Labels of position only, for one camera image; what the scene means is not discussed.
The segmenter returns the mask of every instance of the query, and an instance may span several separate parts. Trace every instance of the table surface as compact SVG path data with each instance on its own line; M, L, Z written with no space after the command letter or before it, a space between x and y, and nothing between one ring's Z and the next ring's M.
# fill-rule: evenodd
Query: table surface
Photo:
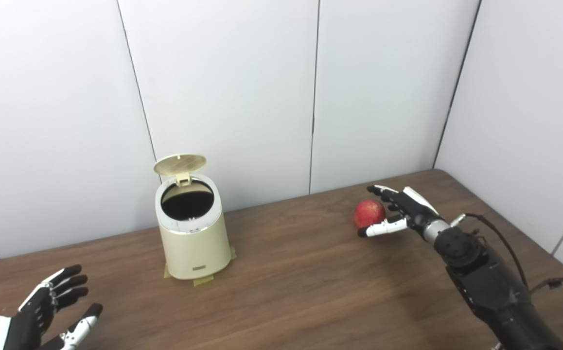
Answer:
M530 284L563 276L563 265L438 170L373 184L412 186L446 219L485 215L519 255ZM12 315L37 282L80 263L89 296L60 312L47 336L89 304L104 312L81 348L485 350L496 340L475 319L432 248L410 230L360 239L353 226L365 185L226 213L238 258L194 287L164 279L157 228L0 261L0 315ZM506 249L479 222L509 263ZM537 292L541 315L563 337L563 287Z

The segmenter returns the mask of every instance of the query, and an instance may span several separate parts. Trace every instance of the cream trash can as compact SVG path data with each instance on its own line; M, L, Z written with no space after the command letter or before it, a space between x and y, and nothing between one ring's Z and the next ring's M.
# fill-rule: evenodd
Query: cream trash can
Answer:
M191 173L205 164L200 155L172 155L154 166L157 174L171 177L155 200L167 270L180 280L212 275L232 257L217 186Z

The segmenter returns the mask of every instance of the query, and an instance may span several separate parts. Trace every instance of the open lid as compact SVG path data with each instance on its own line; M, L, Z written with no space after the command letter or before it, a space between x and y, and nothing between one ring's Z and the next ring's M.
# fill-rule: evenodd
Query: open lid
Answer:
M201 155L172 155L164 157L154 165L155 173L163 176L175 176L176 185L189 186L191 171L197 171L206 165L206 158Z

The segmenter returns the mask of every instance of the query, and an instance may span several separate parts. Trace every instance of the red apple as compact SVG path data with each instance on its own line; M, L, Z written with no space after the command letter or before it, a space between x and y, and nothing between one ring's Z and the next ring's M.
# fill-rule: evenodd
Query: red apple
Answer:
M359 202L355 208L355 225L358 228L365 228L372 224L377 224L386 219L386 209L380 202L366 199Z

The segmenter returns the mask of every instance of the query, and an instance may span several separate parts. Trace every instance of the wire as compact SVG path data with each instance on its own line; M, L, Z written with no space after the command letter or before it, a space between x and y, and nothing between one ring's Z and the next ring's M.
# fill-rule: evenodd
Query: wire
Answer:
M550 289L559 288L563 284L563 277L555 277L554 279L546 279L545 281L537 284L530 290L530 294L533 294L537 290L543 288L544 286L549 286Z
M528 288L528 281L526 281L526 274L524 273L524 269L521 268L521 264L519 263L519 259L517 258L517 254L515 254L515 251L510 246L509 242L506 241L506 238L504 238L504 235L502 235L502 233L497 229L497 227L495 227L494 224L491 224L491 221L488 221L482 215L476 215L475 213L465 213L465 216L469 216L469 217L473 217L473 218L477 219L478 221L485 224L488 228L490 228L493 232L495 232L495 234L498 237L500 237L500 240L502 241L502 243L504 244L506 249L508 249L510 256L513 257L513 261L515 261L515 266L517 266L517 271L519 271L519 277L521 277L521 282L524 284L524 286L526 286L526 288Z

